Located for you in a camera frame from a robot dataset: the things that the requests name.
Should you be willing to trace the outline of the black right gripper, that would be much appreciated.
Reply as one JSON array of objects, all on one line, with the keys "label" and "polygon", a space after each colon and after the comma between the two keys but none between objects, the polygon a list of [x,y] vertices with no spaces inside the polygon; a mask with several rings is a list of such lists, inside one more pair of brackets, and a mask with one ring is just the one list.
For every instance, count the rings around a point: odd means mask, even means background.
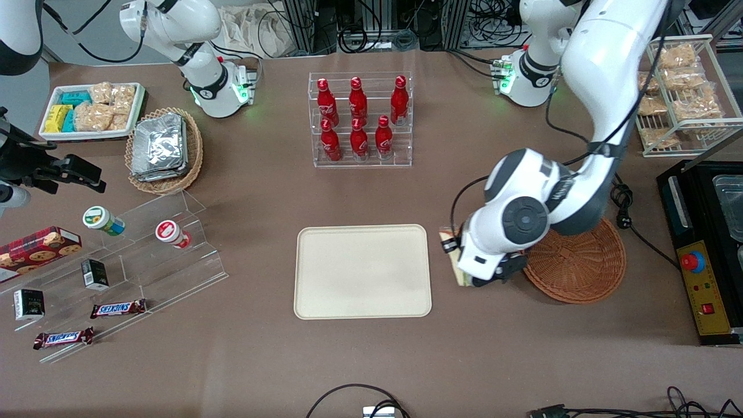
[{"label": "black right gripper", "polygon": [[56,182],[77,183],[96,193],[104,193],[106,182],[101,179],[103,170],[89,161],[67,154],[58,161],[59,178],[46,175],[55,174],[52,163],[57,158],[48,154],[57,145],[48,141],[36,141],[31,135],[15,127],[8,121],[8,109],[1,108],[1,169],[3,182],[37,188],[49,194],[57,194]]}]

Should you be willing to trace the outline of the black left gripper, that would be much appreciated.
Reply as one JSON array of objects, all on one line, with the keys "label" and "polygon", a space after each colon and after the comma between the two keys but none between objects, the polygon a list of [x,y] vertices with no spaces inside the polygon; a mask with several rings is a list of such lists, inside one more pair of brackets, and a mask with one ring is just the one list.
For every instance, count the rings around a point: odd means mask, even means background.
[{"label": "black left gripper", "polygon": [[[459,241],[456,236],[451,236],[442,240],[442,249],[445,254],[450,254],[459,249]],[[486,284],[497,281],[507,282],[509,278],[517,272],[522,272],[528,264],[528,257],[523,253],[508,253],[499,262],[494,274],[490,279],[471,278],[473,287],[483,287]]]}]

